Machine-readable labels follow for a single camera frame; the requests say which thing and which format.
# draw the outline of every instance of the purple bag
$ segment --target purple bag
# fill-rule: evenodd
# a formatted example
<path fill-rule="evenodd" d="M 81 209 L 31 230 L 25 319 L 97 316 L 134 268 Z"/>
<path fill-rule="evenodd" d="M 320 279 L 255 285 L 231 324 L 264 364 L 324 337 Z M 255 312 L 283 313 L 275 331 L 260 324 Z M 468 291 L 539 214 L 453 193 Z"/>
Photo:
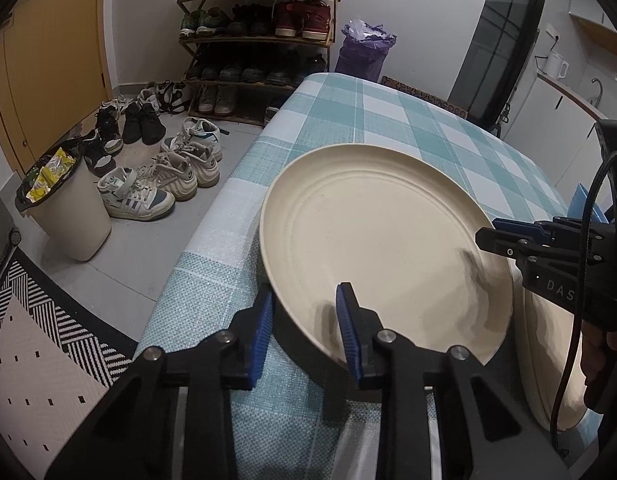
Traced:
<path fill-rule="evenodd" d="M 344 25 L 344 44 L 339 50 L 335 72 L 348 74 L 376 83 L 384 59 L 397 37 L 387 33 L 383 25 L 371 27 L 362 20 Z"/>

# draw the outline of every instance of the plaid tablecloth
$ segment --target plaid tablecloth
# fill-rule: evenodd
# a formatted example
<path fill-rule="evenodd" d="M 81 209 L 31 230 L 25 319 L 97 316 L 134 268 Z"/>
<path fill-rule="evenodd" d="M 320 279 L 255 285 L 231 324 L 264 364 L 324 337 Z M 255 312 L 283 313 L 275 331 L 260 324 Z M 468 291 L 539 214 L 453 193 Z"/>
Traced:
<path fill-rule="evenodd" d="M 463 187 L 492 219 L 535 221 L 566 211 L 540 168 L 473 124 L 375 83 L 312 75 L 213 202 L 157 301 L 138 354 L 150 345 L 166 351 L 195 346 L 227 327 L 237 310 L 252 306 L 258 283 L 266 279 L 258 238 L 266 190 L 296 157 L 341 142 L 385 146 L 426 161 Z M 365 449 L 376 450 L 377 444 L 355 439 L 355 433 L 376 430 L 379 405 L 346 400 L 353 396 L 346 373 L 317 350 L 292 352 L 306 364 L 297 366 L 282 346 L 288 349 L 301 336 L 288 336 L 285 343 L 293 327 L 287 332 L 280 326 L 276 320 L 277 337 L 257 387 L 232 394 L 240 479 L 341 480 L 353 470 L 374 478 L 367 456 L 372 451 Z"/>

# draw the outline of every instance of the rug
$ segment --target rug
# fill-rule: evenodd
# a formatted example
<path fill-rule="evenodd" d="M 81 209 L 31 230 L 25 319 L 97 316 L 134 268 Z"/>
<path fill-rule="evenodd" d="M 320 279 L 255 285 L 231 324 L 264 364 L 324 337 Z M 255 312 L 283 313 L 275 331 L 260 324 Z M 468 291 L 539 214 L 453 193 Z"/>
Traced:
<path fill-rule="evenodd" d="M 0 281 L 0 433 L 34 478 L 44 478 L 136 346 L 15 250 Z"/>

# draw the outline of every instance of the floor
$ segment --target floor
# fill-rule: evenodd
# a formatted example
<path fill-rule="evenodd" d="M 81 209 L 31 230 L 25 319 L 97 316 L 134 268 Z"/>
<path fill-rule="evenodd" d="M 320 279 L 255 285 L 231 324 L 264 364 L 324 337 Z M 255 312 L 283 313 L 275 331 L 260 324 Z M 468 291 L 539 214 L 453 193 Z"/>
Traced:
<path fill-rule="evenodd" d="M 166 135 L 177 133 L 186 114 L 160 115 Z M 136 222 L 113 218 L 108 239 L 93 258 L 85 263 L 64 256 L 61 248 L 31 218 L 23 218 L 13 199 L 6 201 L 22 232 L 20 248 L 53 281 L 75 300 L 116 329 L 139 340 L 159 294 L 181 252 L 244 153 L 255 142 L 261 128 L 250 124 L 216 121 L 230 132 L 221 136 L 223 158 L 220 182 L 210 189 L 199 188 L 188 202 L 178 202 L 173 213 L 155 222 Z M 89 117 L 81 129 L 94 124 Z M 120 131 L 124 118 L 120 120 Z M 124 147 L 115 157 L 120 166 L 148 164 L 159 145 L 136 142 Z"/>

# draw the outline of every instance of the black cable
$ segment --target black cable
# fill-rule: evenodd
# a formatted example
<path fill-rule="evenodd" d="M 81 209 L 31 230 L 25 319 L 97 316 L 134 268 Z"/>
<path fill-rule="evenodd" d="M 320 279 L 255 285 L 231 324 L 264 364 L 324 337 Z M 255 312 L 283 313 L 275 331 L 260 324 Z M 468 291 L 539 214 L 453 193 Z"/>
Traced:
<path fill-rule="evenodd" d="M 575 314 L 573 315 L 573 332 L 571 333 L 571 342 L 568 347 L 568 355 L 563 368 L 562 379 L 560 380 L 555 402 L 553 403 L 553 411 L 550 416 L 550 437 L 551 443 L 555 451 L 559 453 L 559 442 L 557 440 L 557 418 L 559 417 L 559 409 L 561 408 L 563 396 L 566 393 L 566 386 L 571 378 L 573 365 L 579 347 L 579 338 L 581 336 L 581 322 L 585 303 L 585 283 L 586 283 L 586 259 L 588 257 L 588 241 L 589 231 L 591 228 L 592 209 L 597 200 L 597 195 L 601 189 L 601 185 L 610 169 L 610 165 L 617 158 L 617 152 L 612 152 L 605 158 L 601 166 L 595 174 L 592 181 L 591 190 L 586 198 L 583 215 L 581 217 L 581 233 L 579 234 L 579 260 L 577 263 L 577 288 L 575 293 Z"/>

